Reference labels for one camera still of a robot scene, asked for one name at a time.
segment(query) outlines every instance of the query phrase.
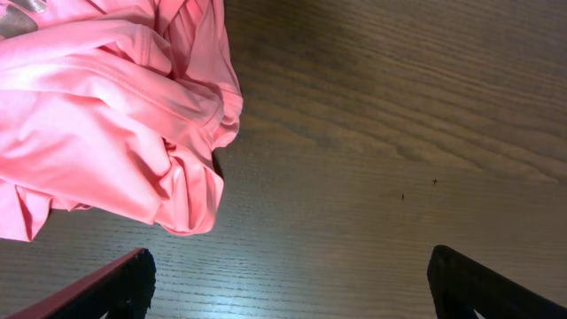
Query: garment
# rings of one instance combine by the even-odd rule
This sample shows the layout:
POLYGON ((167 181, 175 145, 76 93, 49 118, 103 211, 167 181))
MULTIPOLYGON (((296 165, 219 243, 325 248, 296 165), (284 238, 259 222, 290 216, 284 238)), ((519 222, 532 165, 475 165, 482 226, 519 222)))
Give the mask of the garment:
POLYGON ((243 103, 223 15, 222 0, 0 0, 0 237, 89 206, 209 231, 212 150, 243 103))

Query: wood grain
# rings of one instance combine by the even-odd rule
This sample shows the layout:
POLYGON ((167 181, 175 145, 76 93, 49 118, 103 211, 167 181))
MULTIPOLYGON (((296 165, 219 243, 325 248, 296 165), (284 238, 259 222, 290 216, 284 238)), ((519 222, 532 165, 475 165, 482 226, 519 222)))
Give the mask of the wood grain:
POLYGON ((567 305, 566 12, 229 0, 245 113, 215 229, 55 212, 0 241, 0 317, 138 246, 149 318, 433 318, 437 244, 567 305))

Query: brown wood tabletop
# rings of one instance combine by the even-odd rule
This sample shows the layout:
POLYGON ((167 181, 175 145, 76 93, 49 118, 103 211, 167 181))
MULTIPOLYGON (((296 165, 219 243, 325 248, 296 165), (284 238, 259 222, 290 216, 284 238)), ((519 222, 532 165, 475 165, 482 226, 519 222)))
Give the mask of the brown wood tabletop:
POLYGON ((149 318, 434 318, 437 244, 567 305, 567 3, 227 0, 227 29, 214 230, 55 212, 0 241, 0 316, 138 246, 149 318))

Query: crumpled clothing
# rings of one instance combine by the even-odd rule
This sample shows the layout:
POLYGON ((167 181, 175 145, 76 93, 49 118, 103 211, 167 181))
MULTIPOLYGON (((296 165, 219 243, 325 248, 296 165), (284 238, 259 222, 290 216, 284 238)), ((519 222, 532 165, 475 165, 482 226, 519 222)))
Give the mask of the crumpled clothing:
POLYGON ((222 0, 0 0, 0 237, 90 206, 209 231, 243 104, 223 19, 222 0))

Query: wooden surface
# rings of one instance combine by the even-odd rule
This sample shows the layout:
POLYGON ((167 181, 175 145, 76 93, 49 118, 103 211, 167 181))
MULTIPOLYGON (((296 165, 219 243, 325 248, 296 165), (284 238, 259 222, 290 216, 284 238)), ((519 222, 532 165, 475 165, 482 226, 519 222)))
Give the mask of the wooden surface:
POLYGON ((567 305, 566 12, 229 0, 245 114, 214 231, 56 212, 0 242, 0 316, 137 246, 150 318, 433 318, 436 244, 567 305))

